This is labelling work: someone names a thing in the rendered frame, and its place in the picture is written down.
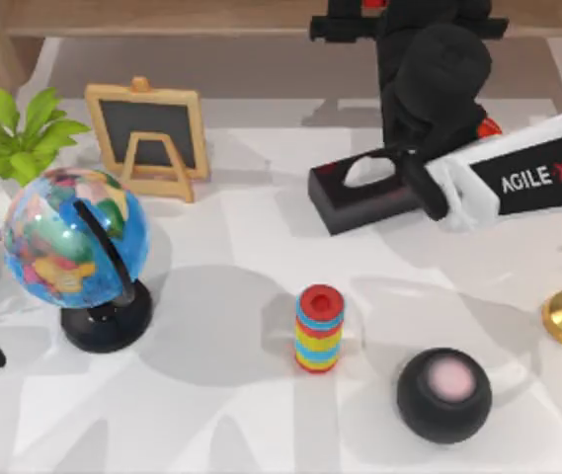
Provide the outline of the wooden shelf unit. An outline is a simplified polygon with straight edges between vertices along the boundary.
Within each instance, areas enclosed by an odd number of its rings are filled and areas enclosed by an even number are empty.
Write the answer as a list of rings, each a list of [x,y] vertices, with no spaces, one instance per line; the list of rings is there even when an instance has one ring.
[[[511,37],[562,37],[562,0],[491,0]],[[48,37],[303,34],[310,20],[372,22],[393,0],[0,0],[0,84],[29,80]]]

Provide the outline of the green leafy plant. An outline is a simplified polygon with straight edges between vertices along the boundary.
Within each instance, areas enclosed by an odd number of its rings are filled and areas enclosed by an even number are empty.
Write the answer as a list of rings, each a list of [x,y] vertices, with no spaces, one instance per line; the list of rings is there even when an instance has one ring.
[[[74,137],[91,130],[69,118],[59,107],[54,88],[46,88],[18,110],[14,97],[0,88],[0,179],[25,186],[56,159],[59,151],[76,144]]]

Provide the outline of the black tissue box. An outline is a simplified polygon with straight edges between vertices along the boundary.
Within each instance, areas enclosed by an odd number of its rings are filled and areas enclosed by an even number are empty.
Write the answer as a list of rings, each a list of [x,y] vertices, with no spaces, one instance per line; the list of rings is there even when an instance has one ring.
[[[357,188],[347,187],[348,172],[364,157],[388,158],[388,154],[384,148],[372,149],[309,170],[308,195],[330,235],[420,209],[419,201],[397,174]]]

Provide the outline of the blue globe on black stand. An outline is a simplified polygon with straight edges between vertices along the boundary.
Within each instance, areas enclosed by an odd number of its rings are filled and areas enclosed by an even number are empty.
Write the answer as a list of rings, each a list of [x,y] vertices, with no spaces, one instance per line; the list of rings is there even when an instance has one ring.
[[[153,302],[139,278],[148,225],[138,199],[111,175],[43,173],[13,199],[3,238],[15,279],[59,307],[61,328],[77,348],[115,352],[148,328]]]

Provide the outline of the wooden framed blackboard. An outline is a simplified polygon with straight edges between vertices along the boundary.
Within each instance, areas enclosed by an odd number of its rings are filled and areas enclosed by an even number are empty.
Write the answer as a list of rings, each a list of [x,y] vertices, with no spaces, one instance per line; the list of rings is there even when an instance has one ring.
[[[136,194],[195,200],[193,181],[209,177],[201,99],[195,90],[128,86],[85,89],[106,169]]]

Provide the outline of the stack of coloured rings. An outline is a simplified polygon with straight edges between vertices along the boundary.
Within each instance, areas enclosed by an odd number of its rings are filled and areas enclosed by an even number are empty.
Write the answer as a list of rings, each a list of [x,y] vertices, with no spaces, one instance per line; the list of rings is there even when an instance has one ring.
[[[322,373],[337,363],[345,318],[345,299],[333,286],[316,283],[296,300],[294,352],[306,371]]]

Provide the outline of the black round speaker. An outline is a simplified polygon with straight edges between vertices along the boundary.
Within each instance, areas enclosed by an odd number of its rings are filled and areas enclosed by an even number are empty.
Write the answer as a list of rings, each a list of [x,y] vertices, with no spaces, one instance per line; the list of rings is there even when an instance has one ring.
[[[437,444],[455,444],[485,424],[493,401],[489,378],[470,355],[432,348],[412,357],[397,381],[396,402],[406,426]]]

